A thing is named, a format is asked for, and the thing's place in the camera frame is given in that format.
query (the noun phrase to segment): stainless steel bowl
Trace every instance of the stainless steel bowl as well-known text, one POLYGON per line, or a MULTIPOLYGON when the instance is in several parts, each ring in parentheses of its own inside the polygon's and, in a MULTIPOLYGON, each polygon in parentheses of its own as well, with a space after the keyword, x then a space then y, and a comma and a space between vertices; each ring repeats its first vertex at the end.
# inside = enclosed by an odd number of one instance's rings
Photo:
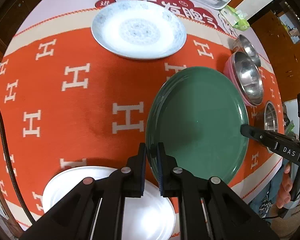
POLYGON ((257 66, 243 52, 237 51, 231 58, 234 76, 245 99, 254 106, 261 104, 263 85, 257 66))
POLYGON ((278 132, 277 112, 275 111, 274 104, 271 101, 268 101, 263 111, 256 115, 254 126, 264 130, 278 132))
POLYGON ((247 54, 257 67, 261 66, 261 60, 260 60, 258 52, 253 47, 251 42, 242 34, 240 34, 237 37, 237 39, 234 41, 233 51, 241 51, 241 52, 247 54))

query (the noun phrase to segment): person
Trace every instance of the person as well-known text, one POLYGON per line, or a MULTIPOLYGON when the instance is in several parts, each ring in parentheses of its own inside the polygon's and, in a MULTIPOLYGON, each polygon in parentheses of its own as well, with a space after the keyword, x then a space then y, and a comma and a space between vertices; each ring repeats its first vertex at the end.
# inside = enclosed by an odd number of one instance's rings
MULTIPOLYGON (((289 176, 290 169, 291 166, 290 163, 288 163, 284 168, 282 182, 276 196, 276 203, 275 205, 271 206, 267 217, 277 216, 279 209, 282 208, 284 204, 289 203, 291 200, 289 192, 292 189, 293 182, 289 176)), ((291 209, 291 217, 285 219, 278 217, 269 219, 268 221, 271 223, 272 230, 279 236, 281 240, 290 239, 300 226, 300 201, 295 208, 291 209)))

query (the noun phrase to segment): wooden cabinet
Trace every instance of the wooden cabinet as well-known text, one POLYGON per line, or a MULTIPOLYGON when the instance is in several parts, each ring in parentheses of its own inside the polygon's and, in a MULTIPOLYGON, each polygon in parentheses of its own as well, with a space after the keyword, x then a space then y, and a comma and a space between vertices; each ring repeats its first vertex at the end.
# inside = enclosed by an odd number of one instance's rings
POLYGON ((272 11, 251 25, 264 47, 276 76, 281 100, 289 101, 300 93, 300 43, 289 34, 272 11))

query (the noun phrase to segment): table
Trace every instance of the table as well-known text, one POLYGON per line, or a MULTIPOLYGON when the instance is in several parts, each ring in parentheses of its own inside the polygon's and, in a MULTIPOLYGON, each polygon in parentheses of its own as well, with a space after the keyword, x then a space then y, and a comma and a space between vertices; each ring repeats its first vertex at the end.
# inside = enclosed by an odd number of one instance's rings
MULTIPOLYGON (((53 176, 77 166, 124 166, 145 141, 147 114, 167 78, 191 66, 222 72, 235 37, 243 33, 232 28, 218 11, 200 3, 147 0, 180 18, 187 30, 186 44, 164 59, 125 59, 103 49, 90 31, 100 8, 117 1, 42 0, 21 25, 2 60, 0 109, 10 158, 35 219, 43 215, 42 193, 53 176)), ((265 88, 263 103, 247 107, 249 122, 253 125, 256 113, 271 100, 283 133, 283 108, 271 64, 253 30, 249 28, 244 35, 260 54, 265 88)), ((229 186, 248 203, 271 180, 281 162, 280 156, 250 141, 245 160, 229 186)), ((148 164, 146 178, 156 184, 148 164)), ((12 187, 1 140, 0 187, 15 219, 28 228, 31 223, 12 187)), ((177 223, 173 236, 178 234, 177 223)))

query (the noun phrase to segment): screw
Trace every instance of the screw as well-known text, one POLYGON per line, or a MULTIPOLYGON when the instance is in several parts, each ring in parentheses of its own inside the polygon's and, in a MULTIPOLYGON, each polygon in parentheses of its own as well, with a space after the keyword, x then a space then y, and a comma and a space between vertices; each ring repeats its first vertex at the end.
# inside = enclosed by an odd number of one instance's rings
POLYGON ((85 185, 90 185, 93 182, 93 178, 91 177, 86 177, 83 179, 83 184, 85 185))
POLYGON ((218 177, 212 177, 211 182, 213 184, 219 184, 221 182, 221 179, 219 179, 218 177))
POLYGON ((129 173, 130 171, 131 171, 130 167, 123 167, 123 168, 121 168, 121 172, 122 173, 129 173))
POLYGON ((172 171, 173 171, 174 173, 176 173, 176 174, 180 174, 180 173, 183 172, 182 168, 180 168, 180 167, 174 167, 174 168, 172 169, 172 171))

